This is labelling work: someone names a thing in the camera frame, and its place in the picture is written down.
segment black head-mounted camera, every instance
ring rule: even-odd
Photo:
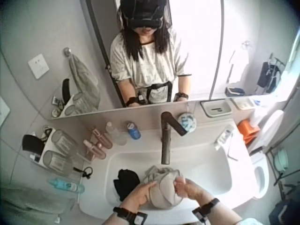
[[[131,29],[162,27],[167,0],[121,0],[121,10]]]

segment dark gray faucet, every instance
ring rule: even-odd
[[[163,112],[161,118],[161,132],[162,132],[162,149],[161,149],[161,164],[170,164],[170,150],[171,150],[171,127],[177,131],[180,136],[186,135],[188,132],[182,125],[172,116],[170,112]]]

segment light switch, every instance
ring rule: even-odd
[[[39,54],[37,57],[34,57],[32,60],[30,60],[28,65],[37,79],[49,70],[46,60],[42,54]]]
[[[5,101],[0,96],[0,127],[4,122],[5,118],[8,116],[10,109]]]

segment sleeve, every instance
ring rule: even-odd
[[[187,76],[192,74],[191,60],[188,53],[188,44],[175,31],[172,31],[175,55],[175,71],[177,76]]]
[[[258,222],[256,219],[249,218],[238,222],[236,225],[263,225],[263,224]]]
[[[118,42],[117,38],[112,42],[111,46],[111,67],[112,77],[116,82],[120,82],[131,78],[131,76],[126,67],[127,59],[125,58],[123,47]]]

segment wristwatch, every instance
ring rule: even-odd
[[[138,97],[131,97],[127,102],[126,106],[129,106],[132,103],[139,103],[139,98]]]
[[[124,208],[114,207],[113,211],[117,213],[117,217],[129,222],[130,225],[143,225],[147,219],[147,214],[138,212],[132,213]]]
[[[177,102],[179,98],[186,98],[188,100],[188,95],[183,92],[178,92],[175,94],[174,102]]]
[[[207,220],[207,216],[211,212],[211,209],[219,202],[220,201],[217,198],[214,198],[210,203],[193,210],[193,214],[199,219],[201,223],[205,223],[205,221]]]

